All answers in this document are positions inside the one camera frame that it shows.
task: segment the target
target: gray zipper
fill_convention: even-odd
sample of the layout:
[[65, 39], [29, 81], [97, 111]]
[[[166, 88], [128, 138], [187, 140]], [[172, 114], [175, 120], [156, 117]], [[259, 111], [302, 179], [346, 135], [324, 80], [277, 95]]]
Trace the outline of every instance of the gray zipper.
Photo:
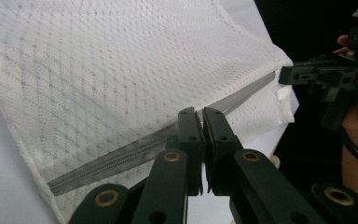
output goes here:
[[[270, 73], [222, 100], [209, 105], [209, 107], [228, 115], [246, 102], [253, 94], [267, 86], [274, 78], [275, 73]], [[53, 194], [58, 196], [130, 170], [153, 160], [165, 148], [167, 136], [176, 133], [177, 122], [94, 161], [90, 161], [74, 171], [48, 182], [48, 185]]]

